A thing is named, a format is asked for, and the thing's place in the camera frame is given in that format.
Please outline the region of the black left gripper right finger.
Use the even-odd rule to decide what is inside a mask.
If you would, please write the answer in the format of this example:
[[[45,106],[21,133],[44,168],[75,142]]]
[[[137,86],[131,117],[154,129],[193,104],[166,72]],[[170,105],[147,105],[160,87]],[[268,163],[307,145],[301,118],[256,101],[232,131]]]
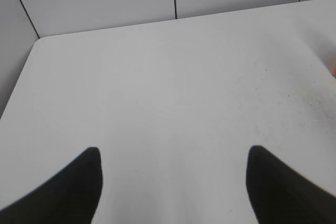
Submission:
[[[335,197],[260,145],[249,149],[247,193],[258,223],[335,223]]]

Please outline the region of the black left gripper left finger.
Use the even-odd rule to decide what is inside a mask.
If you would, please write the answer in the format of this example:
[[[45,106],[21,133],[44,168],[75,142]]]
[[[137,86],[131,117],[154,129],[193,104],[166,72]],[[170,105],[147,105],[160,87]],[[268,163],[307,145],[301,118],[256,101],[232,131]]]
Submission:
[[[100,151],[89,147],[38,188],[1,209],[1,223],[91,223],[102,186]]]

